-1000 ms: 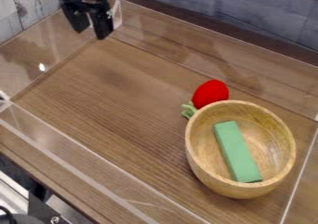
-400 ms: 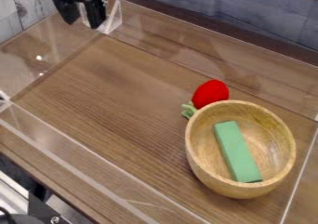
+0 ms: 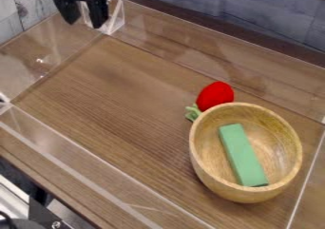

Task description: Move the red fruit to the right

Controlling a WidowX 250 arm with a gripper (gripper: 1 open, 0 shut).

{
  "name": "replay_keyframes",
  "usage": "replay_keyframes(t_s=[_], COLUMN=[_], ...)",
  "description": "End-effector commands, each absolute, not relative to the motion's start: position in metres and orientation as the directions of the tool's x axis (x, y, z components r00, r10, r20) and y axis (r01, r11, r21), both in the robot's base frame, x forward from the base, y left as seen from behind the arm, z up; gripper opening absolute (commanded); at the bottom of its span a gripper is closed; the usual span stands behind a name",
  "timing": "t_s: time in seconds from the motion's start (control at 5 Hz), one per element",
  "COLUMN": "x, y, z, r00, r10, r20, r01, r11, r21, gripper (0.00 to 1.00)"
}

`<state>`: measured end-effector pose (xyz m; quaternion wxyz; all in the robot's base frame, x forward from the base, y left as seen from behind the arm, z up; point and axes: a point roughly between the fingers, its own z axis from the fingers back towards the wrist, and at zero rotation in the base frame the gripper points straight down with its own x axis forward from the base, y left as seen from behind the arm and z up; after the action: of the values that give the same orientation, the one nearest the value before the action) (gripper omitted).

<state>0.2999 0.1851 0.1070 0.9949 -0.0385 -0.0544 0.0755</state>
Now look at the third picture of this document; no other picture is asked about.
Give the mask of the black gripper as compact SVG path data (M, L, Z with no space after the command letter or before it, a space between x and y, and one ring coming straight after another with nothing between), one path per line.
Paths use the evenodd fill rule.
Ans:
M106 0L53 0L62 20L69 25L73 25L80 18L80 10L76 1L86 1L92 27L98 29L109 18Z

